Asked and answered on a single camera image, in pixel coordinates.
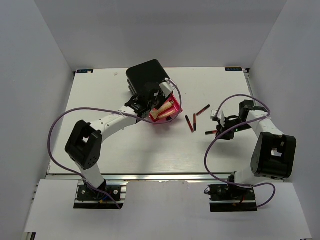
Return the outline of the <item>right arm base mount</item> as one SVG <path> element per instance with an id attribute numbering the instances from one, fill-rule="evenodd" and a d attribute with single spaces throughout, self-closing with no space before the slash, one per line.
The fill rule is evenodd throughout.
<path id="1" fill-rule="evenodd" d="M 252 188 L 229 184 L 210 184 L 203 193 L 209 196 L 212 213 L 257 212 L 256 195 Z"/>

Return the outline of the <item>gold cream tube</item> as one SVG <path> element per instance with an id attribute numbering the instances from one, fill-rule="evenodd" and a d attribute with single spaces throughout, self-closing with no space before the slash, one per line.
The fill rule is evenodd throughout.
<path id="1" fill-rule="evenodd" d="M 154 118 L 157 119 L 158 116 L 165 112 L 166 110 L 170 109 L 174 105 L 174 101 L 170 100 L 167 101 L 165 104 L 163 104 L 159 109 L 154 109 L 150 112 L 150 115 Z"/>

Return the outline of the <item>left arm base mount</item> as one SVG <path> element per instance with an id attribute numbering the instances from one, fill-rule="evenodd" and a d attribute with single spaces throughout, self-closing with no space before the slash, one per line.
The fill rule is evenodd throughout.
<path id="1" fill-rule="evenodd" d="M 94 192 L 82 181 L 79 181 L 73 208 L 82 210 L 120 210 L 126 199 L 127 184 L 128 182 L 125 181 L 106 182 L 105 191 L 115 200 L 115 203 L 106 194 Z"/>

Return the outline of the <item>beige concealer tube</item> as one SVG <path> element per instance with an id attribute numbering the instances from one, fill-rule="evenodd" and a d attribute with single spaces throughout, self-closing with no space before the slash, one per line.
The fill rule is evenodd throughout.
<path id="1" fill-rule="evenodd" d="M 160 115 L 160 116 L 158 117 L 158 119 L 159 119 L 159 120 L 161 120 L 161 119 L 166 119 L 166 118 L 170 117 L 171 115 L 173 115 L 173 114 L 175 114 L 175 113 L 176 113 L 175 110 L 168 111 L 168 112 Z"/>

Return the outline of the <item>black pink drawer organizer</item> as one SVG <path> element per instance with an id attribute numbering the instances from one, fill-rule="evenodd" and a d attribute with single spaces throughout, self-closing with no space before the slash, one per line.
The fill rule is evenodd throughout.
<path id="1" fill-rule="evenodd" d="M 133 95 L 125 106 L 132 108 L 137 117 L 163 124 L 172 122 L 181 113 L 182 101 L 174 96 L 177 86 L 158 60 L 130 67 L 125 74 Z"/>

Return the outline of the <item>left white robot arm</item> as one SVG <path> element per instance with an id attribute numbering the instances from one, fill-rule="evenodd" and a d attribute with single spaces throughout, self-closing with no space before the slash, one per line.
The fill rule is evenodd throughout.
<path id="1" fill-rule="evenodd" d="M 149 116 L 151 110 L 160 108 L 175 90 L 174 82 L 166 78 L 152 84 L 147 95 L 133 95 L 118 111 L 93 122 L 78 121 L 66 143 L 65 152 L 78 166 L 88 187 L 88 193 L 100 200 L 106 193 L 106 180 L 98 166 L 103 142 L 126 127 L 133 126 Z"/>

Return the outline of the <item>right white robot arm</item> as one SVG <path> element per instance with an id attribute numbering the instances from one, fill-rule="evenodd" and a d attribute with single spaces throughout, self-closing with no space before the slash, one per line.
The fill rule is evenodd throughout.
<path id="1" fill-rule="evenodd" d="M 250 166 L 237 171 L 228 179 L 226 195 L 236 200 L 244 193 L 242 185 L 254 186 L 267 179 L 288 179 L 293 171 L 297 140 L 294 136 L 280 131 L 267 116 L 268 110 L 256 106 L 252 100 L 239 104 L 239 114 L 226 117 L 222 110 L 212 110 L 211 119 L 217 122 L 216 136 L 223 140 L 232 140 L 235 133 L 253 130 L 257 143 Z"/>

